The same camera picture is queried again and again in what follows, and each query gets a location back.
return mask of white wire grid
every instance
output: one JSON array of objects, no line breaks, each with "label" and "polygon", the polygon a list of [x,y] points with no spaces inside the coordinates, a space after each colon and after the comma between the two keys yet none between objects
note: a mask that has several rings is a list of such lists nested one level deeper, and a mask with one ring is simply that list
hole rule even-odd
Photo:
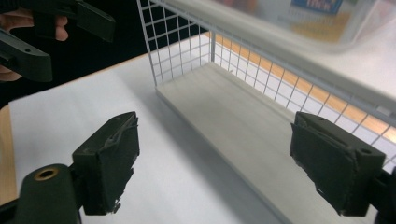
[{"label": "white wire grid", "polygon": [[340,94],[321,81],[316,84],[302,69],[179,8],[148,0],[138,0],[138,5],[156,86],[214,62],[287,109],[322,116],[383,151],[386,171],[396,166],[396,129],[389,125],[396,120],[387,109],[362,104],[359,97]]}]

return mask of label on container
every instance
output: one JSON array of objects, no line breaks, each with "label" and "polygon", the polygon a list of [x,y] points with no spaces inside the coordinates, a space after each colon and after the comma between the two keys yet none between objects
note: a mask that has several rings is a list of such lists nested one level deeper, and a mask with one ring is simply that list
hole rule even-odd
[{"label": "label on container", "polygon": [[292,0],[293,6],[302,7],[320,13],[337,14],[343,0]]},{"label": "label on container", "polygon": [[373,1],[291,0],[278,22],[294,33],[322,42],[352,41],[363,25]]}]

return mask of human hand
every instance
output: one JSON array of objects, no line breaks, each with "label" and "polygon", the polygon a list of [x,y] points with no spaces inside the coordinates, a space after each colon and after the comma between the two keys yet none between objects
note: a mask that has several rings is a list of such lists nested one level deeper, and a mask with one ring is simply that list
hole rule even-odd
[{"label": "human hand", "polygon": [[[65,41],[68,33],[64,29],[67,24],[67,17],[56,18],[56,35],[55,38],[59,41]],[[32,27],[34,26],[33,15],[30,10],[19,8],[15,11],[0,14],[0,28],[9,32],[14,28]],[[15,73],[8,68],[0,65],[0,81],[14,81],[20,78],[21,75]]]}]

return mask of white table surface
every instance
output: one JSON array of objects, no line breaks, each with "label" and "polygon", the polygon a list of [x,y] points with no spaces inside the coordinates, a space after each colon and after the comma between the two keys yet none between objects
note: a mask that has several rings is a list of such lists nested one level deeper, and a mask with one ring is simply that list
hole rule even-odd
[{"label": "white table surface", "polygon": [[108,119],[136,111],[141,155],[122,206],[83,223],[280,223],[156,95],[148,57],[11,102],[10,110],[18,188],[41,166],[71,164],[73,151]]}]

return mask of transparent plastic container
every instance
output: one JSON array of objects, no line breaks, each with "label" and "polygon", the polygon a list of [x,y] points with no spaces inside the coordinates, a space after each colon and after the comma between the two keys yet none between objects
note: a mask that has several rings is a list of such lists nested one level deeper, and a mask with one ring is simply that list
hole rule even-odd
[{"label": "transparent plastic container", "polygon": [[396,18],[395,0],[211,1],[274,25],[289,33],[289,42],[309,48],[349,48]]}]

